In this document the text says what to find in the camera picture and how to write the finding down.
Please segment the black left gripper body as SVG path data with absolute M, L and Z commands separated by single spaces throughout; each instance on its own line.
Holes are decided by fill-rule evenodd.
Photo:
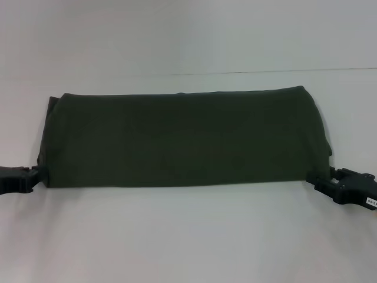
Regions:
M 31 193 L 31 177 L 28 167 L 0 167 L 0 195 Z

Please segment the dark green printed t-shirt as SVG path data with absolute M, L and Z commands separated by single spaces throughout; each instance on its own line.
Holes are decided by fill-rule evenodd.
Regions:
M 320 112 L 302 87 L 51 97 L 45 185 L 178 187 L 330 176 Z

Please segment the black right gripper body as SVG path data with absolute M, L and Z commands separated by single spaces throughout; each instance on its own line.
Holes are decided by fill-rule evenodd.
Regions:
M 337 191 L 332 197 L 339 205 L 359 205 L 377 210 L 377 181 L 370 173 L 352 171 L 352 175 L 336 183 Z

